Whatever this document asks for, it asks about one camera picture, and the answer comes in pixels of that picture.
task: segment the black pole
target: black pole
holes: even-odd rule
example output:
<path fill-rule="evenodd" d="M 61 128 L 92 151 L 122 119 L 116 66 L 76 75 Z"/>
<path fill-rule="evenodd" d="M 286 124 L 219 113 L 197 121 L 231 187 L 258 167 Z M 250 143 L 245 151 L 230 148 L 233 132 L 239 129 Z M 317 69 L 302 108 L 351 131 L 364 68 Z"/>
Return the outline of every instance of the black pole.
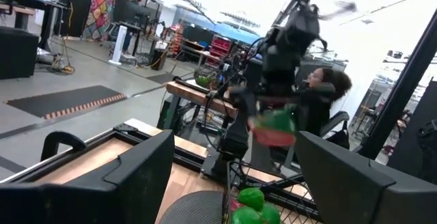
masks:
<path fill-rule="evenodd" d="M 428 23 L 423 35 L 414 48 L 410 59 L 387 101 L 380 115 L 377 117 L 369 137 L 363 142 L 358 153 L 370 159 L 375 159 L 384 145 L 387 137 L 401 117 L 411 95 L 416 89 L 423 74 L 437 51 L 437 10 Z"/>

